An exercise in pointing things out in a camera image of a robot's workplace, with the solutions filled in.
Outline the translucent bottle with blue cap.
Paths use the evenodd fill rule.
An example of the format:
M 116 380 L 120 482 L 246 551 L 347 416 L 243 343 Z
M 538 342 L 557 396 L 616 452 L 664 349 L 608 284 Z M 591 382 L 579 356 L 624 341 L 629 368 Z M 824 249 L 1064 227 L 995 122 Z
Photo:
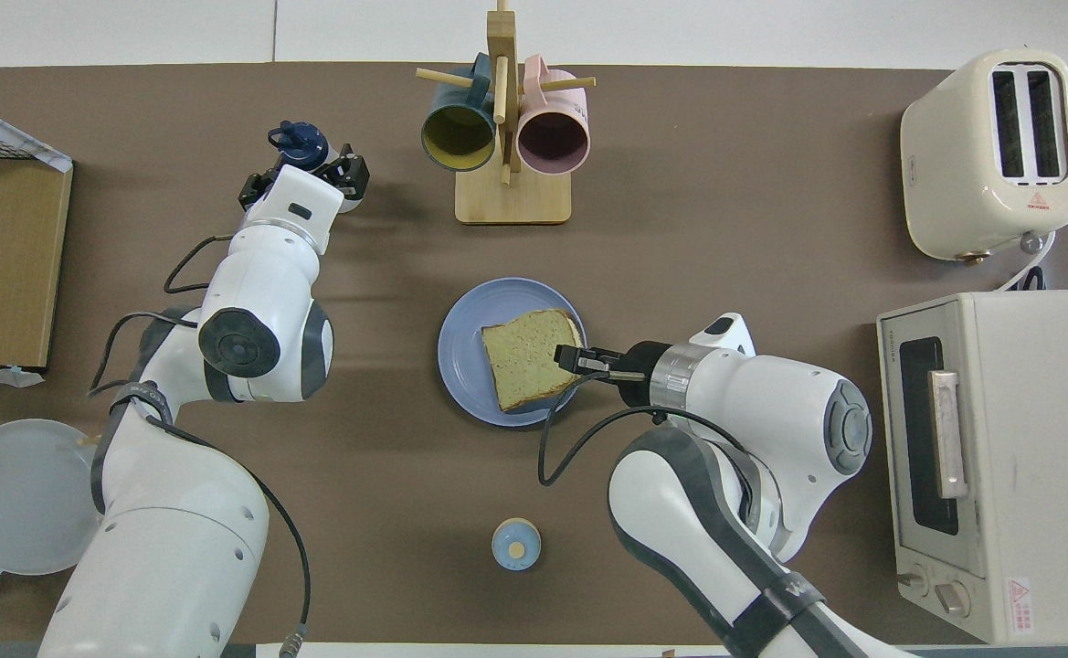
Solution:
M 312 123 L 282 121 L 268 134 L 268 142 L 279 151 L 278 166 L 290 164 L 315 175 L 318 166 L 333 161 L 337 155 L 359 155 L 354 146 L 332 146 L 324 134 Z M 361 203 L 343 200 L 340 213 L 354 212 Z

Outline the toasted bread slice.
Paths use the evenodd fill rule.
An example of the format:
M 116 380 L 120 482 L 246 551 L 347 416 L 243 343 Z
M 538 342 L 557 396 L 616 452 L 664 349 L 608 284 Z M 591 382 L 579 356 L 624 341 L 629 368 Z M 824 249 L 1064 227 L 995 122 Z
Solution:
M 557 346 L 580 348 L 584 344 L 574 317 L 562 308 L 532 311 L 507 324 L 483 326 L 481 336 L 503 412 L 555 396 L 578 378 L 560 367 L 555 359 Z

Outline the blue round plate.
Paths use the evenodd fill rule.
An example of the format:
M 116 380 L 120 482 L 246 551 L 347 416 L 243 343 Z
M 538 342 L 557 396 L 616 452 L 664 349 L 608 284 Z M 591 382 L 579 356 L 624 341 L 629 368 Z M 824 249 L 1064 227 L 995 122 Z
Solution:
M 527 278 L 500 278 L 481 283 L 451 306 L 440 329 L 437 359 L 451 398 L 464 411 L 500 428 L 529 428 L 549 416 L 552 400 L 531 401 L 505 412 L 499 407 L 491 364 L 481 338 L 483 326 L 507 324 L 533 311 L 562 309 L 587 345 L 587 332 L 575 307 L 545 283 Z

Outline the dark teal mug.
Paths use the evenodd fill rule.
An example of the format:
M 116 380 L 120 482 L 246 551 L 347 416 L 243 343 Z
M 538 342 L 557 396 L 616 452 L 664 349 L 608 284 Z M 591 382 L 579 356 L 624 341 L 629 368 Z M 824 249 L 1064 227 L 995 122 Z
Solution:
M 428 118 L 420 128 L 420 142 L 433 162 L 451 171 L 471 171 L 486 164 L 493 154 L 491 58 L 482 51 L 470 67 L 452 72 L 470 79 L 471 85 L 441 82 L 435 87 Z

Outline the wooden mug tree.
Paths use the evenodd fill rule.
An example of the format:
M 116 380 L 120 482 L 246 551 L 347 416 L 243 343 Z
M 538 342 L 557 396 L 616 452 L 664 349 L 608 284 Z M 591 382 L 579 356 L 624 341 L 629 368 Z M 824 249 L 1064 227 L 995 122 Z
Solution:
M 453 171 L 454 212 L 466 225 L 557 225 L 571 217 L 571 174 L 546 175 L 521 161 L 516 146 L 517 124 L 523 96 L 524 62 L 516 46 L 515 12 L 508 0 L 496 0 L 487 17 L 487 49 L 492 64 L 492 157 L 471 171 Z M 471 80 L 453 72 L 417 69 L 417 78 L 454 87 L 470 87 Z M 560 90 L 596 87 L 595 78 L 575 78 L 541 83 Z

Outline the brown table mat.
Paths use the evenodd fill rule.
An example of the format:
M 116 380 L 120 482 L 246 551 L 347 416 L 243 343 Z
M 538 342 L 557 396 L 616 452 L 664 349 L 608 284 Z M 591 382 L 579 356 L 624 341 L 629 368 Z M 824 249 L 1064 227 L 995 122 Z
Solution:
M 299 404 L 203 401 L 180 428 L 253 468 L 311 554 L 321 642 L 714 644 L 608 520 L 610 467 L 645 417 L 600 432 L 554 487 L 537 430 L 494 428 L 449 398 L 435 349 L 449 308 L 483 281 L 549 284 L 592 345 L 687 340 L 742 313 L 756 349 L 854 380 L 882 428 L 880 313 L 990 289 L 1025 262 L 967 267 L 906 233 L 900 118 L 944 70 L 593 67 L 593 147 L 555 228 L 470 228 L 454 176 L 419 145 L 433 87 L 414 64 L 288 63 L 0 69 L 0 118 L 74 159 L 44 383 L 0 385 L 0 424 L 53 418 L 89 434 L 87 395 L 125 313 L 166 295 L 197 241 L 241 217 L 268 130 L 315 123 L 370 162 L 337 217 L 315 296 L 337 325 L 332 377 Z M 522 517 L 541 557 L 511 571 L 497 524 Z

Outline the pink mug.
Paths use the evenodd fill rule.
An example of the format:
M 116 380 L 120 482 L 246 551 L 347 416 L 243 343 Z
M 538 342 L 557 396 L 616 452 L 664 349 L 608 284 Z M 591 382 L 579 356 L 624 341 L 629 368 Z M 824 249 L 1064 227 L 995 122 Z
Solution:
M 575 78 L 571 72 L 547 67 L 541 54 L 524 62 L 516 146 L 521 161 L 541 174 L 571 174 L 587 160 L 587 92 L 541 89 L 545 82 Z

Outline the cream two-slot toaster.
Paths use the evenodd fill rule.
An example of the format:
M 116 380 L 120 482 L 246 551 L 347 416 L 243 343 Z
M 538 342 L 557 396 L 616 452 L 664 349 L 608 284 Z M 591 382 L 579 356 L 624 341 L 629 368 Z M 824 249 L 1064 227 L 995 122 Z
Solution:
M 1068 224 L 1068 66 L 1006 48 L 977 56 L 905 109 L 904 212 L 927 257 L 1027 253 Z

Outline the white toaster oven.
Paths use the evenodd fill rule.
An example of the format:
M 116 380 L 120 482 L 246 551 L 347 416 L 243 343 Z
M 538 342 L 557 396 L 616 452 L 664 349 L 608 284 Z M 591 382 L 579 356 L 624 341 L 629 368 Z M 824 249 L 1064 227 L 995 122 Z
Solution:
M 876 329 L 898 592 L 990 644 L 1068 644 L 1068 289 Z

